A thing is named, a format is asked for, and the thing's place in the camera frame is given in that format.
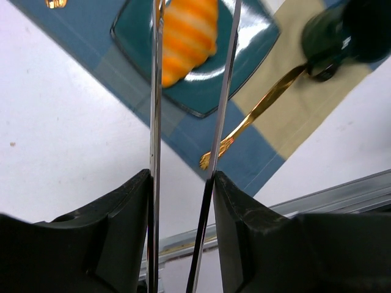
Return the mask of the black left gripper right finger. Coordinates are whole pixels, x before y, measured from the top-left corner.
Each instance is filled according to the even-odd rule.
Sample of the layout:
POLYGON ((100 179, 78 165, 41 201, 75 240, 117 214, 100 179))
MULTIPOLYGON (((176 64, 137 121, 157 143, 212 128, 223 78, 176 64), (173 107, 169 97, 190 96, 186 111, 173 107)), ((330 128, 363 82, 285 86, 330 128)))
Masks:
POLYGON ((224 292, 389 292, 390 215, 284 217, 224 173, 214 208, 224 292))

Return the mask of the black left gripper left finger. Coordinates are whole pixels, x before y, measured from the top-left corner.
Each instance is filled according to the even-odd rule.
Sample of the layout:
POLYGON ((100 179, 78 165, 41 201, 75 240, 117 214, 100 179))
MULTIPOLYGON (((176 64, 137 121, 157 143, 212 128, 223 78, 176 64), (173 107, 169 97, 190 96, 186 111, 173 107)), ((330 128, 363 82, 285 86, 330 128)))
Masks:
POLYGON ((1 216, 2 292, 136 292, 150 172, 52 222, 1 216))

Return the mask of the large orange striped croissant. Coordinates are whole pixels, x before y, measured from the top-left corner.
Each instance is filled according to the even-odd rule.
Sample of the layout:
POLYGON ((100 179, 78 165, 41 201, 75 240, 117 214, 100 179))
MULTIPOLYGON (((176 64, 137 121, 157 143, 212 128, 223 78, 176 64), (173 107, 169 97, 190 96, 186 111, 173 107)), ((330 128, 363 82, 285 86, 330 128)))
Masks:
POLYGON ((217 0, 174 0, 164 12, 162 86, 168 88, 217 51, 217 0))

